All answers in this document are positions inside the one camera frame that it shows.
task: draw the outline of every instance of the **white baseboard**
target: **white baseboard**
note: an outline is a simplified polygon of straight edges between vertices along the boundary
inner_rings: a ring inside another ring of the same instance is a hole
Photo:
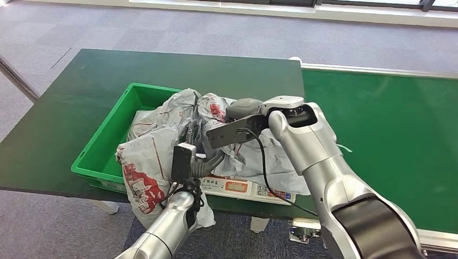
[[[194,10],[249,15],[268,15],[296,18],[326,19],[352,22],[406,24],[458,28],[458,12],[429,11],[415,9],[382,8],[350,5],[317,5],[315,8],[219,3],[190,0],[26,0],[35,2],[95,4],[129,6],[140,8],[160,8]]]

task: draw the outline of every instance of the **crumpled plastic bag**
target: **crumpled plastic bag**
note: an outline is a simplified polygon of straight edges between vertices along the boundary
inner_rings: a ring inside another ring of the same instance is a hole
[[[213,93],[202,96],[198,101],[198,113],[202,118],[203,148],[208,158],[214,157],[216,150],[210,147],[206,132],[212,128],[224,125],[226,108],[234,100],[219,97]],[[290,193],[310,195],[305,179],[298,176],[285,151],[272,135],[271,131],[263,130],[259,139],[266,154],[266,174],[269,185],[276,190]],[[262,172],[262,157],[259,144],[251,140],[243,144],[232,144],[222,147],[226,154],[213,174],[216,176],[230,176],[236,179],[245,179],[266,185]]]
[[[137,112],[128,133],[130,141],[120,144],[116,158],[123,168],[127,197],[138,220],[148,228],[162,213],[158,202],[169,192],[173,147],[192,121],[194,104],[200,94],[186,89],[174,94],[154,111]],[[205,194],[197,213],[198,227],[215,224]]]
[[[157,205],[170,189],[173,147],[186,139],[191,126],[197,131],[193,145],[205,151],[206,157],[215,156],[206,132],[224,125],[226,108],[233,99],[213,93],[201,95],[192,89],[174,94],[161,107],[153,111],[138,111],[127,135],[127,142],[117,148],[116,157],[122,164],[124,183],[132,210],[147,228],[162,212]],[[277,190],[308,195],[305,180],[298,176],[280,143],[270,130],[259,136],[266,153],[269,185]],[[232,144],[221,148],[226,154],[223,162],[212,172],[217,176],[245,179],[265,185],[262,159],[256,140]],[[198,226],[215,224],[212,209],[205,203],[197,214]]]

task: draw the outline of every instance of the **green crate rim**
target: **green crate rim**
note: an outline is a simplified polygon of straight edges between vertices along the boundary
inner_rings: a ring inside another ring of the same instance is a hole
[[[102,133],[102,131],[104,130],[106,124],[108,124],[108,122],[114,116],[114,114],[116,113],[118,107],[121,105],[121,103],[125,99],[127,93],[129,93],[129,91],[131,91],[132,88],[134,88],[136,86],[145,87],[145,88],[155,88],[155,89],[170,91],[170,92],[174,92],[174,93],[178,93],[178,92],[182,91],[181,89],[176,89],[176,88],[169,88],[169,87],[156,86],[156,85],[147,85],[147,84],[142,84],[142,83],[131,83],[126,88],[126,90],[121,95],[121,97],[119,97],[118,101],[115,103],[115,105],[111,109],[110,113],[106,116],[106,118],[103,120],[101,125],[98,127],[97,131],[94,133],[94,135],[91,137],[91,139],[86,144],[86,146],[84,146],[83,150],[80,152],[80,154],[78,155],[76,160],[73,162],[73,164],[71,166],[71,171],[72,172],[77,173],[77,174],[79,174],[79,175],[81,175],[83,177],[89,176],[92,179],[97,178],[97,179],[105,180],[105,181],[111,181],[111,182],[116,182],[116,183],[124,183],[124,179],[122,177],[113,176],[113,175],[109,175],[109,174],[104,174],[104,173],[101,173],[101,172],[95,172],[95,171],[87,170],[87,169],[84,169],[84,168],[79,168],[78,164],[83,159],[86,151],[89,150],[92,147],[94,142],[97,140],[99,135]]]

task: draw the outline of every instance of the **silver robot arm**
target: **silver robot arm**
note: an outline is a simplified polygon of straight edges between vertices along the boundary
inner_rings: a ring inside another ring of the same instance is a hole
[[[197,221],[188,226],[186,214],[194,204],[189,192],[177,192],[167,207],[145,233],[115,259],[171,259],[191,232]]]
[[[296,98],[274,98],[270,103],[278,107],[278,101],[285,99]],[[309,122],[291,126],[284,113],[272,111],[268,126],[297,174],[306,180],[333,257],[423,258],[418,233],[407,214],[353,172],[320,107],[304,105],[313,112]]]
[[[196,147],[181,143],[173,150],[172,180],[180,183],[167,207],[140,238],[115,259],[171,259],[197,227],[200,181],[191,177]]]
[[[240,128],[255,134],[269,128],[305,178],[334,258],[424,258],[413,222],[353,172],[317,104],[279,96],[263,103],[242,99],[231,106],[226,115],[234,114],[234,121],[207,132],[212,148],[253,139]]]

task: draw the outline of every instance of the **green tabletop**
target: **green tabletop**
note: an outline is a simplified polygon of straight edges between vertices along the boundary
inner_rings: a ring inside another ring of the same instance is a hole
[[[458,234],[458,79],[303,70],[353,170],[419,229]]]
[[[81,50],[0,144],[0,188],[127,201],[126,195],[89,186],[70,166],[132,82],[189,87],[231,98],[304,95],[296,61]],[[306,197],[297,201],[312,208]],[[290,206],[215,196],[208,202],[228,213],[306,216]]]

